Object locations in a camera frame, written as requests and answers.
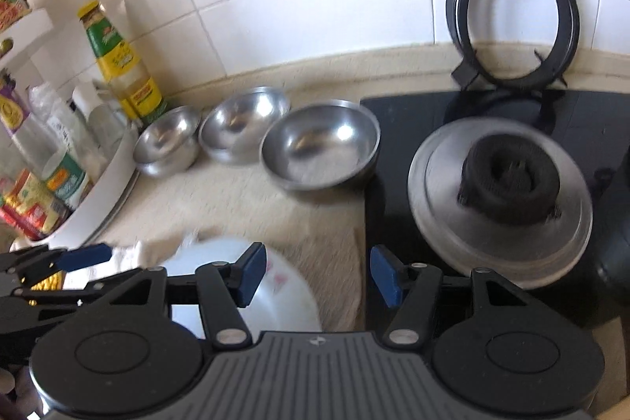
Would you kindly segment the floral plate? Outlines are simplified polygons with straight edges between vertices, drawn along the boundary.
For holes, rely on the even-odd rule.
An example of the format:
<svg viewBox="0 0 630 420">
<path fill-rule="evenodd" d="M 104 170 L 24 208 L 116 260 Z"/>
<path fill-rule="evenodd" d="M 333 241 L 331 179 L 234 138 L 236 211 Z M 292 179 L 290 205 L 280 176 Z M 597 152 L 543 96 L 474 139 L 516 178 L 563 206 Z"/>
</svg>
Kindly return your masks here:
<svg viewBox="0 0 630 420">
<path fill-rule="evenodd" d="M 189 275 L 206 263 L 234 263 L 251 244 L 229 237 L 183 244 L 163 266 L 170 276 Z M 306 279 L 270 247 L 264 258 L 245 266 L 237 292 L 250 301 L 239 313 L 254 340 L 264 331 L 321 330 L 318 306 Z"/>
</svg>

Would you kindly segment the steel bowl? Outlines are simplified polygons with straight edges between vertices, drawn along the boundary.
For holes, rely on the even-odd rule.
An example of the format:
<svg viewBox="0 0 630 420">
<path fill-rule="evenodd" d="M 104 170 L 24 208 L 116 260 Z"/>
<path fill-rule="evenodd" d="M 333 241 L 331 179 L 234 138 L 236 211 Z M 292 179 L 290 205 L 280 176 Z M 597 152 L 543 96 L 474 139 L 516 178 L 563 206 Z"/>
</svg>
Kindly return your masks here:
<svg viewBox="0 0 630 420">
<path fill-rule="evenodd" d="M 222 101 L 205 117 L 198 142 L 206 155 L 221 164 L 258 163 L 265 134 L 289 111 L 291 102 L 282 89 L 247 89 Z"/>
</svg>

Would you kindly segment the yellow chenille mat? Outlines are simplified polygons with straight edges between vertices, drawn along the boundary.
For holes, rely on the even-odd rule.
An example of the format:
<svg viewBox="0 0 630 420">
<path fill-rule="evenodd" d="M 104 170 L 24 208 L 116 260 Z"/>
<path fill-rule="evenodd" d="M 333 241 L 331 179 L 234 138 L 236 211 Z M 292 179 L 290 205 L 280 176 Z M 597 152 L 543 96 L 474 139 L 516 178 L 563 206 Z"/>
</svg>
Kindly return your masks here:
<svg viewBox="0 0 630 420">
<path fill-rule="evenodd" d="M 65 272 L 59 271 L 54 273 L 36 285 L 31 287 L 32 291 L 59 291 L 63 289 Z"/>
</svg>

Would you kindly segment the clear plastic bag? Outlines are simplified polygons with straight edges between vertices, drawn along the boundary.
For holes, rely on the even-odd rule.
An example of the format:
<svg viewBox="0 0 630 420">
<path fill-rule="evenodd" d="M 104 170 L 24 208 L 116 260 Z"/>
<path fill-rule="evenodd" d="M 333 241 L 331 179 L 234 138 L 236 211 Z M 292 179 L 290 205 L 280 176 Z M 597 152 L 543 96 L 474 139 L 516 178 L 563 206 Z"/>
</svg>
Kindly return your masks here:
<svg viewBox="0 0 630 420">
<path fill-rule="evenodd" d="M 97 181 L 107 168 L 108 160 L 79 116 L 47 82 L 30 86 L 28 100 L 34 113 L 65 145 L 90 178 Z"/>
</svg>

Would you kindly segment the purple label clear bottle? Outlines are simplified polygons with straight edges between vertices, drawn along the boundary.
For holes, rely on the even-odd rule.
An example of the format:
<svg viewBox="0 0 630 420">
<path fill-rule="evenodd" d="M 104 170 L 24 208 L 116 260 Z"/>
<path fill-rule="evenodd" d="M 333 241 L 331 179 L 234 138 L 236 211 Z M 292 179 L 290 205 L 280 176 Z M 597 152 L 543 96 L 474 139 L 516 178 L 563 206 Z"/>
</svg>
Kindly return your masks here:
<svg viewBox="0 0 630 420">
<path fill-rule="evenodd" d="M 6 81 L 1 86 L 1 122 L 37 178 L 75 211 L 92 188 L 90 176 Z"/>
</svg>

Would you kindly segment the white towel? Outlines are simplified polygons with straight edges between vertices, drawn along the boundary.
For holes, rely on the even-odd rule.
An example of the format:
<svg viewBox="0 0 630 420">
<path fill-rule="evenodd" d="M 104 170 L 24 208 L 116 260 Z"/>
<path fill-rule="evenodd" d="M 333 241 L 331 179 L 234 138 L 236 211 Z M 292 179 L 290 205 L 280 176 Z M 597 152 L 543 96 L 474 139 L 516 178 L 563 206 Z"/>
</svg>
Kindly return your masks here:
<svg viewBox="0 0 630 420">
<path fill-rule="evenodd" d="M 109 261 L 69 273 L 64 286 L 133 268 L 165 268 L 188 275 L 205 263 L 234 262 L 254 242 L 266 247 L 267 268 L 249 306 L 240 313 L 253 336 L 264 330 L 351 331 L 364 325 L 363 237 L 354 223 L 298 222 L 269 229 L 231 230 L 220 225 L 107 230 Z"/>
</svg>

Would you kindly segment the black stove pan support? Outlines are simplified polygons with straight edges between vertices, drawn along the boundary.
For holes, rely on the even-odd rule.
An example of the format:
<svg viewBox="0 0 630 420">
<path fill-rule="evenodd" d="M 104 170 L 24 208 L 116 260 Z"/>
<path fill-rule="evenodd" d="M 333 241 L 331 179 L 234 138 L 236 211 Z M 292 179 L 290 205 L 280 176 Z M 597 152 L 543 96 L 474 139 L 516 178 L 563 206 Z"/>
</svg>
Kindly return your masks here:
<svg viewBox="0 0 630 420">
<path fill-rule="evenodd" d="M 581 35 L 578 0 L 445 0 L 445 21 L 461 57 L 452 78 L 461 89 L 485 82 L 497 89 L 540 91 L 564 81 Z M 492 42 L 534 46 L 525 73 L 498 59 L 496 51 L 480 49 Z"/>
</svg>

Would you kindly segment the steel bowl stove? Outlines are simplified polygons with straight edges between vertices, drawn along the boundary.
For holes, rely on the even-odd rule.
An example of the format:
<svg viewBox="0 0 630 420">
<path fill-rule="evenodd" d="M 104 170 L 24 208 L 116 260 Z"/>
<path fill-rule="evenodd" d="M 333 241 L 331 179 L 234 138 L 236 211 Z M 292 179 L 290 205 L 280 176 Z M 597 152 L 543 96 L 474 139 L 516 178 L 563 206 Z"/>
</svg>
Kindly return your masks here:
<svg viewBox="0 0 630 420">
<path fill-rule="evenodd" d="M 312 195 L 353 187 L 372 175 L 381 143 L 376 116 L 348 100 L 315 102 L 269 128 L 259 161 L 289 193 Z"/>
</svg>

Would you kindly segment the white turntable tray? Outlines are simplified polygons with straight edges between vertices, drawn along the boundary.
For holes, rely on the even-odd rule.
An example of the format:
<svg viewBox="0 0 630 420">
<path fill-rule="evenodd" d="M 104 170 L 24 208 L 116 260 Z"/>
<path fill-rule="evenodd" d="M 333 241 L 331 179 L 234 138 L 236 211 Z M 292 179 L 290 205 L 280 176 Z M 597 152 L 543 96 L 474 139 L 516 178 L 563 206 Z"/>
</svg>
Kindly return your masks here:
<svg viewBox="0 0 630 420">
<path fill-rule="evenodd" d="M 107 168 L 87 197 L 70 217 L 50 237 L 41 241 L 24 238 L 14 240 L 11 250 L 45 244 L 49 248 L 76 248 L 94 241 L 124 206 L 137 182 L 139 172 L 133 161 L 133 148 L 138 140 L 138 129 L 129 124 L 119 147 Z"/>
</svg>

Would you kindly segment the steel bowl tray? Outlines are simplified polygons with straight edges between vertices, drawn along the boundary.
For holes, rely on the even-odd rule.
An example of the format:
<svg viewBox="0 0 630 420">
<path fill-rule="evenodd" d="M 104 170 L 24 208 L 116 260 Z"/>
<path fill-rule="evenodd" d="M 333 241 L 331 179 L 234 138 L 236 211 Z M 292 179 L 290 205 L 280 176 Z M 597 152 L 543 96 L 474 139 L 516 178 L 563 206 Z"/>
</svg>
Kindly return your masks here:
<svg viewBox="0 0 630 420">
<path fill-rule="evenodd" d="M 200 154 L 200 125 L 200 112 L 189 105 L 163 114 L 135 143 L 132 154 L 135 168 L 153 178 L 168 178 L 188 170 Z"/>
</svg>

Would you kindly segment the white spray bottle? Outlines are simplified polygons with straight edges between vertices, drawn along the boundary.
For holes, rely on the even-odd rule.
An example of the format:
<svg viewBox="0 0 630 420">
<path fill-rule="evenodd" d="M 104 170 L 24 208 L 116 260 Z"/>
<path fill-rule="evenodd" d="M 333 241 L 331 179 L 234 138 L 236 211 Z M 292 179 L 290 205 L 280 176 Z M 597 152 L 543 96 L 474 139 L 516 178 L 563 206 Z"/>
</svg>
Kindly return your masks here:
<svg viewBox="0 0 630 420">
<path fill-rule="evenodd" d="M 106 155 L 114 155 L 124 137 L 126 125 L 99 97 L 89 82 L 78 83 L 72 91 L 72 100 L 83 115 L 87 126 Z"/>
</svg>

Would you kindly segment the green yellow oyster sauce bottle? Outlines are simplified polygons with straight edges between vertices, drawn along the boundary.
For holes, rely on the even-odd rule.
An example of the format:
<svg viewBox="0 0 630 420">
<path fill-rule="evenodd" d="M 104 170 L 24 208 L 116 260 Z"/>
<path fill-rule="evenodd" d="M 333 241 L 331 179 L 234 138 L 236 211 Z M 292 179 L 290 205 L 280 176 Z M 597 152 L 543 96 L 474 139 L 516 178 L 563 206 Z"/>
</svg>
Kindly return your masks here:
<svg viewBox="0 0 630 420">
<path fill-rule="evenodd" d="M 126 115 L 146 127 L 158 119 L 168 104 L 135 49 L 94 0 L 77 13 L 106 86 L 120 101 Z"/>
</svg>

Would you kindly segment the black gas stove top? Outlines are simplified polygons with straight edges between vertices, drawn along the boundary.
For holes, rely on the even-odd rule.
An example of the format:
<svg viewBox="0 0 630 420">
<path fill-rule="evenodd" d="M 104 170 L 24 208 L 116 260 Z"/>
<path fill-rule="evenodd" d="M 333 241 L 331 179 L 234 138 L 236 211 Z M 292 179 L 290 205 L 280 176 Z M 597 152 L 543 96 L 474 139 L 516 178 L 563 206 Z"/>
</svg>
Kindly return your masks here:
<svg viewBox="0 0 630 420">
<path fill-rule="evenodd" d="M 559 91 L 375 97 L 368 246 L 459 277 L 487 266 L 573 323 L 629 289 L 629 98 Z"/>
</svg>

